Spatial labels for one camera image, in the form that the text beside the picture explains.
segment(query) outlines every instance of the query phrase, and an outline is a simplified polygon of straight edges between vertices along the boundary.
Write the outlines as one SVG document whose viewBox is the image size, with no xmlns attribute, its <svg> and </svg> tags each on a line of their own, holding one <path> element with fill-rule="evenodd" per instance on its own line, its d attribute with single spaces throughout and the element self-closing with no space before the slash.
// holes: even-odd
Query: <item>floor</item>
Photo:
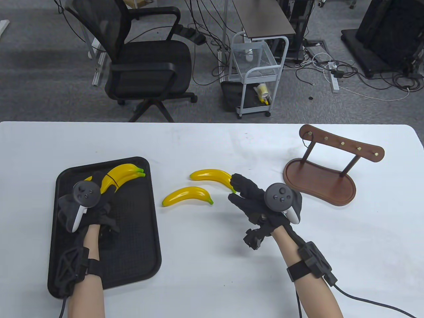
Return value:
<svg viewBox="0 0 424 318">
<path fill-rule="evenodd" d="M 184 25 L 191 22 L 183 0 L 159 1 L 160 5 L 166 3 L 179 7 Z M 210 1 L 203 2 L 212 15 L 219 19 Z M 213 2 L 222 13 L 223 0 Z M 334 58 L 352 62 L 352 56 L 340 40 L 340 31 L 359 26 L 370 0 L 358 0 L 354 10 L 349 9 L 348 3 L 347 0 L 329 0 L 324 8 L 316 6 L 310 18 L 307 38 L 324 39 Z M 222 34 L 201 2 L 200 5 L 210 30 Z M 75 31 L 81 34 L 75 19 L 70 14 L 67 16 Z M 201 19 L 198 11 L 196 18 Z M 91 85 L 94 70 L 87 57 L 85 44 L 70 30 L 63 15 L 57 13 L 53 0 L 2 0 L 0 20 L 2 19 L 10 20 L 10 25 L 0 39 L 0 121 L 128 120 L 136 103 L 121 107 L 110 100 L 103 89 L 104 79 L 100 87 Z M 169 24 L 172 24 L 171 17 L 149 17 L 135 21 L 128 38 L 147 29 Z M 236 31 L 241 28 L 232 4 L 229 27 Z M 164 39 L 167 30 L 169 29 L 162 28 L 148 32 L 140 40 Z M 194 44 L 185 42 L 193 53 Z M 194 76 L 197 82 L 208 83 L 215 79 L 211 76 L 211 70 L 216 66 L 216 59 L 206 45 L 196 48 L 195 61 Z M 329 84 L 319 72 L 302 70 L 298 75 L 314 85 L 298 81 L 294 71 L 284 71 L 271 117 L 250 114 L 243 116 L 241 122 L 405 124 L 412 126 L 421 141 L 424 141 L 424 90 L 411 93 L 400 101 L 384 102 L 344 90 L 332 94 Z M 385 86 L 380 81 L 373 81 L 372 84 Z M 368 88 L 356 77 L 344 80 L 341 85 L 375 98 L 397 99 L 406 95 L 395 88 L 384 91 Z M 166 102 L 166 107 L 176 122 L 240 122 L 233 112 L 223 109 L 219 82 L 199 86 L 192 81 L 190 91 L 199 96 L 196 104 L 191 104 L 188 100 Z M 149 109 L 140 119 L 146 122 L 164 120 L 155 108 Z"/>
</svg>

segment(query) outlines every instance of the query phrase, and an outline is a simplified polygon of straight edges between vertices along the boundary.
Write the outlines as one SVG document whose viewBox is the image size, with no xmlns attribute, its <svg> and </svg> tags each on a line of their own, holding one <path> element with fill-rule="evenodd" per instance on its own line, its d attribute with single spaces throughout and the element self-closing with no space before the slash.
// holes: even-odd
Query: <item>wooden stand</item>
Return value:
<svg viewBox="0 0 424 318">
<path fill-rule="evenodd" d="M 303 125 L 299 130 L 299 136 L 311 143 L 303 158 L 290 160 L 284 167 L 285 183 L 292 189 L 313 195 L 336 206 L 347 205 L 356 195 L 355 183 L 347 175 L 355 163 L 361 157 L 373 162 L 379 162 L 384 158 L 384 149 L 379 146 L 333 135 L 311 125 Z M 316 143 L 353 153 L 355 157 L 343 171 L 322 167 L 307 161 Z"/>
</svg>

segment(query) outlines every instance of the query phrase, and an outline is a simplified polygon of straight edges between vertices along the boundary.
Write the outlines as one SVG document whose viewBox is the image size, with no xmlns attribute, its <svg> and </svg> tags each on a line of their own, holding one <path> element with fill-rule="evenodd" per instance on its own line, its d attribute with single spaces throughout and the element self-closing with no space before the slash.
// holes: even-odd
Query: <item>wooden base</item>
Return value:
<svg viewBox="0 0 424 318">
<path fill-rule="evenodd" d="M 310 194 L 336 206 L 347 205 L 356 195 L 356 186 L 348 175 L 312 162 L 290 160 L 283 171 L 285 183 L 292 189 Z"/>
</svg>

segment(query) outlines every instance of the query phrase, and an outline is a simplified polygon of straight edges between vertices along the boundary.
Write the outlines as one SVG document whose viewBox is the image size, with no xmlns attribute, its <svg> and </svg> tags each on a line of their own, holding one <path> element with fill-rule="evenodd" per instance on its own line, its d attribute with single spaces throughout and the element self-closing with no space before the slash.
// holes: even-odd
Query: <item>yellow cup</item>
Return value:
<svg viewBox="0 0 424 318">
<path fill-rule="evenodd" d="M 265 83 L 259 84 L 258 85 L 258 91 L 259 91 L 259 96 L 262 97 L 263 100 L 266 100 L 266 98 L 268 97 L 269 93 L 268 93 L 268 88 L 266 87 Z"/>
</svg>

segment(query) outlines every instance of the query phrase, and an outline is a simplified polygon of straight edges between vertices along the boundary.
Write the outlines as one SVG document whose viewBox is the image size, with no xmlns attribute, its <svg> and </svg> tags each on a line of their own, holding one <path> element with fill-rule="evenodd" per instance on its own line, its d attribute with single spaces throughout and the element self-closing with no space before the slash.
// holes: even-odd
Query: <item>banana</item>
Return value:
<svg viewBox="0 0 424 318">
<path fill-rule="evenodd" d="M 118 188 L 115 190 L 115 192 L 118 191 L 118 189 L 120 187 L 122 187 L 126 182 L 131 181 L 131 180 L 134 180 L 134 179 L 137 179 L 137 178 L 140 178 L 140 177 L 145 177 L 145 176 L 146 176 L 145 173 L 136 172 L 136 173 L 133 173 L 132 175 L 125 176 L 122 179 L 119 179 L 119 181 L 117 182 L 118 183 Z"/>
<path fill-rule="evenodd" d="M 117 190 L 119 187 L 122 186 L 119 185 L 120 180 L 124 179 L 125 177 L 135 175 L 137 173 L 140 173 L 140 175 L 137 175 L 138 177 L 144 177 L 145 174 L 143 173 L 144 170 L 141 168 L 138 168 L 136 165 L 133 165 L 131 163 L 125 163 L 123 165 L 116 166 L 112 170 L 110 170 L 107 175 L 102 180 L 102 185 L 100 187 L 100 193 L 103 194 L 106 192 L 106 190 L 111 186 L 114 185 L 117 187 Z M 86 178 L 86 181 L 91 181 L 92 176 Z"/>
<path fill-rule="evenodd" d="M 216 181 L 220 182 L 229 188 L 233 193 L 236 193 L 234 188 L 230 184 L 231 175 L 225 171 L 217 169 L 205 169 L 195 171 L 190 175 L 190 179 L 194 181 Z"/>
<path fill-rule="evenodd" d="M 208 202 L 211 205 L 213 204 L 209 192 L 205 189 L 199 187 L 186 187 L 172 192 L 162 201 L 162 205 L 170 206 L 187 199 L 198 199 Z"/>
</svg>

